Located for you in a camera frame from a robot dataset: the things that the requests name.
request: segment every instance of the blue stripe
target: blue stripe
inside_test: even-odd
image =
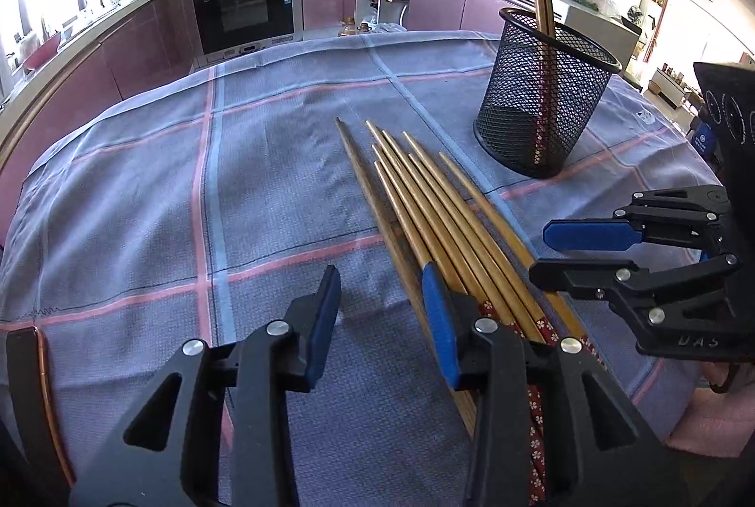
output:
[[[205,173],[205,197],[207,198],[207,226],[210,242],[212,243],[211,258],[215,271],[212,277],[215,300],[215,310],[220,318],[217,326],[220,343],[236,341],[233,304],[228,285],[228,258],[226,255],[226,240],[223,233],[223,217],[220,213],[220,194],[218,193],[218,164],[220,163],[220,140],[223,137],[223,109],[226,99],[225,77],[221,71],[215,80],[215,105],[212,117],[210,137],[210,152],[207,159]]]
[[[381,71],[383,71],[384,75],[390,79],[391,83],[394,85],[396,90],[401,94],[401,96],[411,105],[411,107],[417,112],[417,114],[424,120],[425,124],[428,125],[428,127],[435,133],[435,135],[440,139],[441,143],[443,143],[444,146],[448,148],[448,151],[452,154],[453,158],[461,165],[463,170],[467,172],[467,174],[474,180],[475,183],[477,183],[477,186],[482,190],[493,190],[494,186],[490,182],[490,180],[485,176],[485,173],[483,173],[478,167],[477,164],[474,163],[474,161],[467,156],[467,154],[459,147],[459,145],[454,141],[445,130],[443,130],[443,127],[438,124],[438,122],[435,120],[435,118],[430,115],[429,111],[425,109],[424,105],[418,99],[409,91],[409,88],[407,88],[401,80],[397,76],[394,75],[394,73],[388,68],[383,62],[382,58],[379,56],[378,51],[375,49],[375,44],[372,42],[372,39],[369,34],[362,34],[360,35],[362,40],[365,41],[365,43],[368,46],[368,53],[370,57],[372,58],[372,61],[375,63],[375,65],[380,68]],[[535,250],[535,247],[533,247],[530,243],[529,237],[526,236],[524,229],[522,228],[522,225],[517,221],[517,219],[514,217],[514,214],[511,212],[511,209],[507,206],[507,204],[503,201],[501,196],[497,193],[490,194],[488,196],[486,194],[486,198],[490,201],[490,203],[497,209],[499,213],[503,216],[504,219],[509,223],[511,228],[516,233],[516,236],[519,237],[520,241],[524,243],[524,245],[529,249],[531,255],[533,257],[537,257],[537,252]],[[512,263],[515,264],[515,266],[519,266],[520,269],[526,272],[527,267],[520,266],[520,263],[518,262],[518,258],[516,256],[510,255],[510,260]],[[550,310],[550,313],[548,314],[548,317],[551,318],[552,322],[556,325],[554,326],[556,328],[556,331],[559,334],[566,334],[565,326],[559,321],[559,316],[557,313],[554,312],[552,307],[550,306],[550,303],[547,302],[547,299],[542,294],[542,292],[537,292],[536,296],[538,302],[540,302],[541,308]],[[567,295],[564,296],[564,298],[569,301],[569,297]],[[584,319],[580,316],[579,311],[576,309],[575,306],[571,306],[572,311],[574,311],[575,315],[579,318],[580,322],[584,325]],[[592,342],[593,346],[598,351],[601,359],[603,360],[603,363],[608,366],[609,368],[611,365],[608,362],[607,356],[603,354],[602,351],[600,351],[600,348],[597,344],[595,344],[595,340],[590,336],[590,334],[587,334],[588,337],[590,337],[590,341]]]

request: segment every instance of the pink cloth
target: pink cloth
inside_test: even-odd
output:
[[[726,378],[721,365],[705,364],[704,374],[720,385]],[[685,452],[736,458],[755,431],[755,383],[727,394],[698,388],[666,444]]]

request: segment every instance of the triangular cutout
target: triangular cutout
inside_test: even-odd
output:
[[[181,388],[181,375],[173,373],[165,378],[152,398],[137,414],[123,433],[123,441],[137,448],[162,452],[168,445],[173,411]]]
[[[586,373],[582,375],[582,385],[590,406],[590,419],[593,421],[598,449],[606,451],[633,444],[637,440],[637,434],[598,381]]]

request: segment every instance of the oven door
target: oven door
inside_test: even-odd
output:
[[[294,33],[292,0],[194,0],[194,10],[205,54]]]

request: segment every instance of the mesh basket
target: mesh basket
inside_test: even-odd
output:
[[[529,177],[552,177],[584,131],[618,60],[596,42],[556,24],[537,30],[535,13],[503,8],[506,21],[488,90],[474,122],[480,145]]]

